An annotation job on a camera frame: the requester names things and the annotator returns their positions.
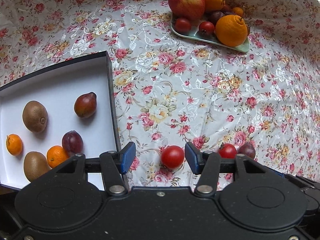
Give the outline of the red tomato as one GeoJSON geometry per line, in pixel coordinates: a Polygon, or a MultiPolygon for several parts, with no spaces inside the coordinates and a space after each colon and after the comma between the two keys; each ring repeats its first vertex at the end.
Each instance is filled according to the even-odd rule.
{"type": "Polygon", "coordinates": [[[233,159],[237,155],[237,150],[232,144],[222,143],[218,149],[218,153],[222,158],[233,159]]]}
{"type": "Polygon", "coordinates": [[[168,169],[180,168],[184,162],[184,150],[176,145],[168,146],[161,154],[161,163],[168,169]]]}
{"type": "Polygon", "coordinates": [[[201,35],[213,35],[215,25],[212,22],[204,21],[199,25],[199,33],[201,35]]]}

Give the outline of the dark red pear-shaped fruit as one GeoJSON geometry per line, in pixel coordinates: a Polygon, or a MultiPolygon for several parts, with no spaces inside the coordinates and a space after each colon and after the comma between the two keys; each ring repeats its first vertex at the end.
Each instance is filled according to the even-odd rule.
{"type": "Polygon", "coordinates": [[[97,109],[97,95],[94,92],[82,94],[74,104],[74,111],[80,118],[91,117],[97,109]]]}

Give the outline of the brown kiwi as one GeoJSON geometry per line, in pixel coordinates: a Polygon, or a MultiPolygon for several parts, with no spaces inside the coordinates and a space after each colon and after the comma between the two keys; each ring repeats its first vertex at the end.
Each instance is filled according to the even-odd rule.
{"type": "Polygon", "coordinates": [[[40,102],[29,101],[23,109],[22,120],[29,131],[41,133],[46,129],[48,113],[40,102]]]}
{"type": "Polygon", "coordinates": [[[25,177],[30,182],[33,182],[51,169],[46,157],[41,152],[28,152],[24,158],[23,170],[25,177]]]}

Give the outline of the purple plum on cloth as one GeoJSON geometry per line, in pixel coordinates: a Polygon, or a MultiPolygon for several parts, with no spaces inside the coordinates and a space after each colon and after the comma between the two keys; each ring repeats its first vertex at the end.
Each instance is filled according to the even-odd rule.
{"type": "Polygon", "coordinates": [[[241,147],[239,147],[237,153],[246,155],[252,159],[254,159],[256,155],[255,148],[250,142],[246,142],[241,147]]]}

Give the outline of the purple plum in box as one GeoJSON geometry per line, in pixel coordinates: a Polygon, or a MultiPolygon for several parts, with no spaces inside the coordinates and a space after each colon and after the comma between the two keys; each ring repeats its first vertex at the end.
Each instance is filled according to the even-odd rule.
{"type": "Polygon", "coordinates": [[[62,147],[71,157],[83,152],[84,143],[81,135],[76,131],[69,131],[62,137],[62,147]]]}

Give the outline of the floral tablecloth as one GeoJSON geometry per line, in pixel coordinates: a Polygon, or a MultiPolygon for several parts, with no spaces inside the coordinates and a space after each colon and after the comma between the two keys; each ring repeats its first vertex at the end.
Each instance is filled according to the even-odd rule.
{"type": "Polygon", "coordinates": [[[120,142],[134,141],[133,186],[194,186],[159,156],[192,142],[250,142],[256,159],[319,180],[319,0],[227,0],[242,7],[240,53],[179,38],[168,0],[1,0],[1,84],[107,51],[120,142]]]}

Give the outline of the small mandarin in box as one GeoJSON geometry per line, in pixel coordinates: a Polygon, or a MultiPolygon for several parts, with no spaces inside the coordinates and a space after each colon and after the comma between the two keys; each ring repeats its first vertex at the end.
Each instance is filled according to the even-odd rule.
{"type": "Polygon", "coordinates": [[[52,146],[47,151],[47,162],[51,168],[55,168],[69,158],[68,153],[62,146],[52,146]]]}

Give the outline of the small mandarin left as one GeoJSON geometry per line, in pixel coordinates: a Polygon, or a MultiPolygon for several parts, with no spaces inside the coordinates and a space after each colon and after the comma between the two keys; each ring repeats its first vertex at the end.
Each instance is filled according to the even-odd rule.
{"type": "Polygon", "coordinates": [[[23,151],[23,142],[18,135],[10,134],[6,139],[6,147],[11,155],[17,156],[23,151]]]}

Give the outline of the pale green plate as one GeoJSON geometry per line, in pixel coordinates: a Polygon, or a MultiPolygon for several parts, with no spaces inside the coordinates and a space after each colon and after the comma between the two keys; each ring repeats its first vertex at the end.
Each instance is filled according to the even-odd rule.
{"type": "Polygon", "coordinates": [[[171,28],[171,32],[174,33],[175,35],[181,37],[181,38],[185,38],[188,40],[193,40],[193,41],[197,41],[197,42],[203,42],[203,43],[207,43],[207,44],[212,44],[215,46],[220,46],[220,47],[224,47],[224,48],[229,48],[232,50],[236,50],[242,53],[247,53],[250,49],[250,44],[249,44],[249,40],[248,38],[246,38],[246,40],[244,41],[244,43],[242,43],[239,46],[236,47],[230,47],[227,46],[223,43],[221,43],[215,36],[215,34],[213,36],[203,36],[199,33],[199,25],[201,23],[202,20],[197,21],[196,23],[194,23],[191,26],[191,29],[189,32],[187,33],[179,33],[175,30],[175,21],[176,21],[177,17],[174,16],[171,12],[171,21],[170,21],[170,28],[171,28]]]}

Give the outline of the red tomato on plate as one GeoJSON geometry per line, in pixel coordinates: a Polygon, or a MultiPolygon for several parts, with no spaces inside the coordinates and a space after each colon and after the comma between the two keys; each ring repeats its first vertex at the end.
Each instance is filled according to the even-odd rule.
{"type": "Polygon", "coordinates": [[[199,33],[201,35],[213,35],[215,25],[212,22],[204,21],[199,25],[199,33]]]}

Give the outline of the red tomato plate edge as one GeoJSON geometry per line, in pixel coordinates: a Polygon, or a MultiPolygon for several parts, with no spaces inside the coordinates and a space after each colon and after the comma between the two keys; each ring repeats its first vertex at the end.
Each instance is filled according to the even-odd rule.
{"type": "Polygon", "coordinates": [[[174,29],[178,33],[188,33],[191,30],[191,22],[185,18],[177,18],[175,20],[174,29]]]}

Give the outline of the large orange front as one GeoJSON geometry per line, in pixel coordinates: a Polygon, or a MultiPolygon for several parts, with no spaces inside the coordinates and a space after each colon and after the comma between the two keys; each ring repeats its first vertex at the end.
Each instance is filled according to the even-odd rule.
{"type": "Polygon", "coordinates": [[[236,47],[245,42],[248,35],[247,25],[239,15],[226,15],[217,21],[215,35],[222,44],[236,47]]]}

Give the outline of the dark plum on plate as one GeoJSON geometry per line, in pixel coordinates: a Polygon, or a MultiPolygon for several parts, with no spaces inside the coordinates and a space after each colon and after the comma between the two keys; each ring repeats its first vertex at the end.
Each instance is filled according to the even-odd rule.
{"type": "Polygon", "coordinates": [[[211,15],[208,17],[208,21],[212,22],[212,24],[216,25],[218,20],[222,17],[224,17],[225,14],[221,11],[214,11],[211,13],[211,15]]]}

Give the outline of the small mandarin on plate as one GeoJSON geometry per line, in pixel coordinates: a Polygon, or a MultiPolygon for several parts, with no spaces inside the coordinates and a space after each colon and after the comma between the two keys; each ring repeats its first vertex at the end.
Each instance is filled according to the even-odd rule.
{"type": "Polygon", "coordinates": [[[233,7],[232,12],[234,12],[236,15],[240,17],[244,17],[244,8],[243,7],[233,7]]]}

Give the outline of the red yellow apple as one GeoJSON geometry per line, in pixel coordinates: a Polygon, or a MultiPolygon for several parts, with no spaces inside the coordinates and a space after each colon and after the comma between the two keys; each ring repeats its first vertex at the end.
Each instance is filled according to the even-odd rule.
{"type": "Polygon", "coordinates": [[[204,0],[168,0],[173,15],[190,21],[199,20],[205,11],[204,0]]]}

